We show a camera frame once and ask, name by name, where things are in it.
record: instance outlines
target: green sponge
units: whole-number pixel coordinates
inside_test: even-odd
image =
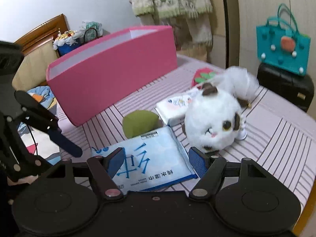
[[[130,139],[158,128],[159,116],[151,111],[133,111],[123,118],[123,131]]]

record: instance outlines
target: black cable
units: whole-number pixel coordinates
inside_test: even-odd
[[[37,145],[36,145],[36,142],[35,142],[34,136],[33,136],[33,134],[32,134],[32,131],[31,131],[31,129],[30,129],[30,127],[29,127],[29,125],[26,125],[26,126],[27,126],[28,130],[30,131],[30,134],[31,134],[32,139],[33,139],[33,141],[34,141],[34,144],[35,144],[35,149],[36,149],[36,155],[38,155],[38,153],[37,153]]]

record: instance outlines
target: plush cat ear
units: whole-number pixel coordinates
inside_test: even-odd
[[[202,92],[203,96],[209,96],[209,95],[213,95],[213,94],[217,94],[217,88],[216,87],[214,87],[211,84],[209,84],[205,88],[203,88],[203,92]]]
[[[235,113],[235,126],[234,126],[234,131],[239,130],[240,127],[240,116],[238,113]]]
[[[209,82],[206,82],[204,84],[202,84],[202,89],[206,89],[206,88],[209,88],[209,87],[213,87],[213,85]]]
[[[185,132],[185,124],[183,123],[183,125],[181,126],[182,127],[182,132],[185,134],[186,136],[186,132]]]

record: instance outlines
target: white plush fur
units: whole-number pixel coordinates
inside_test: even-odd
[[[247,69],[235,66],[229,67],[209,82],[239,99],[249,101],[255,98],[259,88],[259,82],[255,76],[251,75]]]
[[[238,134],[234,131],[235,113],[241,116],[241,107],[238,101],[228,92],[219,89],[217,94],[202,96],[202,91],[189,105],[185,114],[185,131],[191,146],[195,146],[203,153],[210,152],[203,147],[212,147],[212,150],[222,150],[231,145]],[[223,122],[229,120],[231,128],[223,130]]]

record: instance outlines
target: teal handbag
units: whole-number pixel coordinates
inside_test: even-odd
[[[295,30],[280,18],[281,9],[291,16]],[[265,25],[257,26],[258,59],[298,75],[306,74],[310,43],[311,38],[300,34],[293,14],[284,3],[280,4],[276,17],[269,17]]]

